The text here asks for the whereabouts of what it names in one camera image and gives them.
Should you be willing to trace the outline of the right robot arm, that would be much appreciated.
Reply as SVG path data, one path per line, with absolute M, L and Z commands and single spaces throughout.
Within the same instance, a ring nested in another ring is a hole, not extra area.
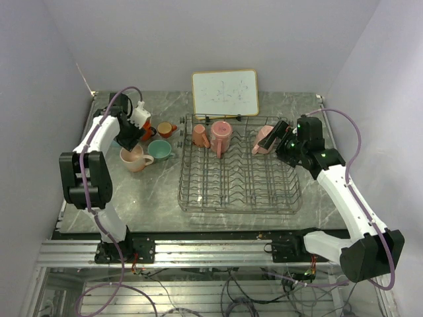
M 278 142 L 276 156 L 291 167 L 301 166 L 325 190 L 338 209 L 348 238 L 337 238 L 313 229 L 291 245 L 292 256 L 303 262 L 313 254 L 338 264 L 352 282 L 388 274 L 393 288 L 395 269 L 404 246 L 399 230 L 389 230 L 372 211 L 350 178 L 351 162 L 334 148 L 325 146 L 323 124 L 319 118 L 303 115 L 295 127 L 280 120 L 259 142 L 269 149 Z

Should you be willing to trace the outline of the large orange mug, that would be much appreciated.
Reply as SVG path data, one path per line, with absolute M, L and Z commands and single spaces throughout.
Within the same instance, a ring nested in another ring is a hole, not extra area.
M 146 123 L 143 125 L 143 129 L 145 130 L 145 133 L 140 139 L 143 142 L 148 141 L 150 138 L 157 134 L 157 130 L 151 125 L 150 121 L 146 121 Z

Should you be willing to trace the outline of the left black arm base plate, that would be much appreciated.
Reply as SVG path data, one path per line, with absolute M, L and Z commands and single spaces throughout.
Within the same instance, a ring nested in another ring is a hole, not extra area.
M 125 240 L 118 243 L 126 263 L 152 264 L 155 261 L 156 243 L 148 236 L 126 233 Z M 120 255 L 112 242 L 101 241 L 97 245 L 94 261 L 96 264 L 118 264 Z

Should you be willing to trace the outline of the small orange cup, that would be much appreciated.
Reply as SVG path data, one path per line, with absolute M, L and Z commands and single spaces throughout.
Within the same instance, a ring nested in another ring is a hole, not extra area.
M 170 122 L 161 122 L 157 125 L 157 133 L 165 139 L 169 138 L 176 130 L 177 126 Z

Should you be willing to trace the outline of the pale pink gradient mug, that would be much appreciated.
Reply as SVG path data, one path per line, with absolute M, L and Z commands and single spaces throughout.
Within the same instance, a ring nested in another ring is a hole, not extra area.
M 120 159 L 130 172 L 139 172 L 153 164 L 155 160 L 151 155 L 144 153 L 140 144 L 137 144 L 131 151 L 121 148 Z

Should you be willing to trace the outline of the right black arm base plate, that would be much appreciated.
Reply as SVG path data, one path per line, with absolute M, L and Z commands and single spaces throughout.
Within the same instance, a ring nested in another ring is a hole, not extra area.
M 264 245 L 264 252 L 270 254 L 274 263 L 297 263 L 311 262 L 312 259 L 320 262 L 328 262 L 324 257 L 311 254 L 306 251 L 304 236 L 318 231 L 317 228 L 303 230 L 278 231 L 270 242 Z

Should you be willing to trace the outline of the mint green cup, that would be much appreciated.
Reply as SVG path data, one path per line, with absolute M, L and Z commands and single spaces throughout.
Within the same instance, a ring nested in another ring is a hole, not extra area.
M 154 158 L 154 162 L 161 162 L 175 156 L 171 144 L 164 140 L 152 141 L 148 145 L 147 151 Z

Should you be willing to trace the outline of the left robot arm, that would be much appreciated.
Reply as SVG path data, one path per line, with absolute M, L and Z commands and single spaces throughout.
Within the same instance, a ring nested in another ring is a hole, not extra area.
M 59 156 L 65 201 L 84 211 L 100 232 L 98 264 L 128 262 L 136 254 L 132 234 L 111 203 L 113 185 L 105 155 L 113 142 L 133 150 L 150 118 L 142 99 L 134 104 L 123 92 L 112 94 L 108 106 L 95 112 L 82 142 Z

